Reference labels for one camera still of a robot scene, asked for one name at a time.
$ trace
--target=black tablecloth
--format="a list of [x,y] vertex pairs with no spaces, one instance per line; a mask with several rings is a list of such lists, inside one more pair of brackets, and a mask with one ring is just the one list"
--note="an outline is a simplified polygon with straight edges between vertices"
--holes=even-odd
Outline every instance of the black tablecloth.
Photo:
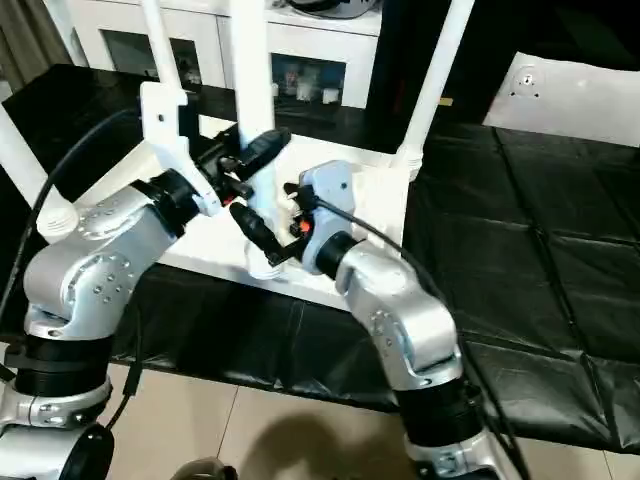
[[[91,124],[134,105],[141,80],[56,67],[5,106],[50,169]],[[201,94],[203,113],[233,119],[231,92]],[[374,134],[356,109],[329,120],[282,113],[294,133],[354,146],[391,151],[402,133]],[[108,132],[62,192],[77,197],[140,137],[137,124]],[[0,221],[12,225],[3,273],[27,209],[0,181]],[[520,435],[640,452],[638,185],[633,148],[445,123],[429,136],[404,245],[434,273]],[[5,337],[23,311],[18,292]],[[131,358],[136,315],[150,368],[395,410],[367,335],[345,312],[156,265],[121,324],[116,359]]]

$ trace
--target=glass cabinet door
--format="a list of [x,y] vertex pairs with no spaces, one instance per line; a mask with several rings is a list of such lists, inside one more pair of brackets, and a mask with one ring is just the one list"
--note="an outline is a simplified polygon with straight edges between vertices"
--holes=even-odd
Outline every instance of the glass cabinet door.
[[271,54],[273,96],[299,102],[341,104],[346,64]]
[[[140,5],[97,0],[67,2],[92,68],[157,78]],[[182,81],[224,87],[216,17],[171,9],[162,14]]]
[[[158,70],[146,35],[113,30],[101,30],[101,32],[113,66],[118,72],[158,78]],[[195,42],[172,38],[171,48],[182,82],[202,84]]]

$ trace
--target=black cable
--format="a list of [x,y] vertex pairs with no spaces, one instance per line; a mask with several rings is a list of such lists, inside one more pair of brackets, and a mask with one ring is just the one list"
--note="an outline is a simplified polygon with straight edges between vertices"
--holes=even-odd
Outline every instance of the black cable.
[[[7,305],[11,298],[11,294],[13,293],[13,289],[18,280],[18,277],[22,273],[24,269],[24,254],[27,246],[27,242],[33,233],[33,230],[36,227],[36,222],[38,220],[38,216],[42,211],[42,207],[44,206],[44,202],[51,192],[51,189],[55,185],[57,181],[65,173],[66,169],[71,165],[77,158],[78,154],[82,152],[82,150],[89,144],[97,134],[99,134],[102,130],[104,130],[107,126],[114,123],[116,120],[119,120],[121,117],[125,115],[131,115],[136,113],[134,110],[121,110],[119,112],[110,115],[105,118],[93,128],[91,128],[87,133],[85,133],[82,138],[76,142],[71,149],[65,154],[65,156],[58,162],[56,167],[47,177],[47,180],[42,185],[38,196],[36,197],[36,201],[33,204],[33,208],[31,209],[31,213],[29,214],[29,218],[27,219],[27,225],[22,233],[22,237],[20,237],[20,243],[18,245],[18,250],[16,252],[15,260],[13,261],[13,265],[11,266],[11,271],[9,273],[9,279],[7,280],[7,284],[5,285],[4,292],[2,294],[2,300],[0,300],[0,327],[2,325],[2,320],[4,318],[4,314],[7,310]],[[9,370],[7,367],[0,363],[0,379],[5,382],[11,381],[15,377],[15,374]]]
[[127,408],[127,405],[129,404],[129,400],[131,400],[130,395],[125,395],[124,397],[122,397],[116,413],[113,414],[113,417],[111,417],[111,420],[109,420],[109,423],[107,423],[107,430],[111,430],[116,425],[118,420],[120,420],[120,417],[124,413],[125,408]]
[[427,272],[427,269],[424,268],[424,266],[411,254],[411,252],[409,252],[407,249],[403,248],[402,246],[398,245],[391,237],[382,233],[373,225],[365,222],[364,220],[358,217],[351,215],[348,212],[345,212],[344,210],[339,209],[335,205],[327,202],[326,200],[316,197],[316,204],[319,207],[325,208],[326,210],[329,210],[330,212],[335,213],[339,217],[342,217],[345,220],[355,223],[356,225],[364,228],[365,230],[368,230],[369,232],[373,233],[376,237],[379,237],[383,242],[390,245],[394,250],[400,253],[400,255],[402,255],[407,260],[407,262],[409,262],[409,264],[415,269],[416,273],[418,274],[418,278],[422,281],[422,283],[425,284],[424,286],[429,290],[431,290],[431,293],[434,296],[444,301],[444,294],[442,293],[442,291],[440,291],[440,289],[436,285],[436,282],[434,282],[429,272]]
[[[421,283],[423,285],[428,286],[428,288],[432,291],[433,295],[435,295],[440,301],[446,304],[444,295],[442,294],[440,289],[436,286],[436,283],[433,280],[433,277],[431,276],[431,274],[407,249],[405,249],[404,247],[396,243],[388,235],[385,235],[380,230],[375,228],[373,225],[370,225],[364,220],[358,217],[355,217],[352,214],[345,212],[344,210],[341,210],[340,208],[327,202],[326,200],[323,200],[315,196],[313,198],[313,201],[315,205],[317,205],[318,207],[322,207],[326,210],[329,210],[330,212],[333,212],[339,217],[342,217],[345,220],[355,223],[356,225],[373,233],[375,236],[379,237],[382,241],[384,241],[389,246],[391,246],[394,250],[396,250],[398,253],[400,253],[400,255],[402,255],[406,259],[409,265],[413,267]],[[507,419],[504,409],[502,408],[502,405],[498,400],[498,396],[496,395],[495,390],[487,380],[487,377],[482,371],[482,368],[476,361],[475,356],[473,355],[473,353],[471,352],[471,349],[466,343],[466,340],[462,337],[459,337],[459,338],[460,338],[460,343],[463,349],[463,354],[464,354],[463,357],[467,359],[469,365],[471,366],[476,376],[478,377],[478,382],[480,383],[482,389],[487,394],[489,401],[493,405],[496,411],[496,416],[498,418],[498,423],[500,427],[503,429],[505,435],[507,436],[508,442],[505,441],[504,438],[502,438],[502,436],[500,436],[500,432],[498,431],[498,428],[496,428],[496,425],[492,419],[490,419],[487,422],[487,426],[496,437],[499,437],[499,438],[496,438],[496,440],[498,441],[500,446],[504,449],[505,453],[509,457],[509,460],[511,461],[511,463],[513,463],[513,466],[516,468],[516,470],[522,477],[522,480],[530,480],[531,475],[529,474],[529,470],[524,460],[524,456],[522,455],[522,450],[520,450],[520,446],[518,445],[518,441],[516,440],[516,436],[513,431],[513,428],[511,427],[511,424]]]
[[142,362],[142,316],[140,315],[140,310],[136,308],[136,350],[135,350],[135,358],[133,360],[133,364],[129,367],[129,373],[127,374],[127,379],[124,382],[124,387],[122,388],[122,400],[120,401],[120,405],[116,409],[116,412],[107,423],[107,430],[113,429],[113,427],[118,423],[120,417],[124,413],[124,410],[127,408],[129,400],[135,397],[138,391],[138,385],[140,384],[140,377],[142,376],[143,362]]

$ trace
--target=beige floor tile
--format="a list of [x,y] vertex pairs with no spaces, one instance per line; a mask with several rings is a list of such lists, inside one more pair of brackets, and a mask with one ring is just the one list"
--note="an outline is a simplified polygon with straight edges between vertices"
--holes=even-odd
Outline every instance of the beige floor tile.
[[[120,402],[127,368],[111,365],[114,394],[101,423]],[[110,480],[169,480],[183,464],[218,454],[237,387],[145,370],[140,389],[114,428]]]
[[613,480],[640,480],[640,456],[606,452]]
[[241,387],[220,459],[242,480],[414,477],[398,418]]

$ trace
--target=robotic arm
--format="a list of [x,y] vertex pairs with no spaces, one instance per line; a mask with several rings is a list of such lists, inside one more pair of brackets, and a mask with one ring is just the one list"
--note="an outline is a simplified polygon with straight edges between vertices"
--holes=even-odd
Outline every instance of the robotic arm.
[[140,276],[198,213],[215,215],[273,160],[290,134],[273,130],[239,151],[237,129],[199,136],[195,98],[143,84],[145,138],[167,168],[84,212],[77,229],[39,252],[24,276],[26,339],[0,405],[0,479],[106,478],[113,436],[96,422],[111,396],[112,340]]
[[298,239],[287,247],[247,207],[233,204],[230,211],[273,264],[295,257],[306,270],[335,280],[378,351],[418,478],[507,480],[483,425],[480,391],[464,376],[447,308],[422,289],[406,261],[356,241],[348,220],[320,206],[319,199],[329,200],[353,212],[351,185],[350,167],[340,161],[304,172],[299,185],[285,185],[301,210],[290,229]]

